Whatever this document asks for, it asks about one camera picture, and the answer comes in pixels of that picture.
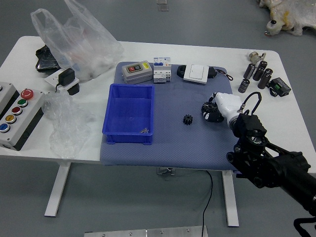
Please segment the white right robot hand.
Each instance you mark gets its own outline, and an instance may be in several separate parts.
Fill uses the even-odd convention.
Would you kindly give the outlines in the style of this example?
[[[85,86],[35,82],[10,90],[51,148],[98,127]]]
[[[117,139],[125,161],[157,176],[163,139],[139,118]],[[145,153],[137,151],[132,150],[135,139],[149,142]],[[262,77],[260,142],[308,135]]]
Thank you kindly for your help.
[[[243,103],[239,96],[216,92],[203,103],[201,113],[208,122],[223,122],[230,125],[243,112]]]

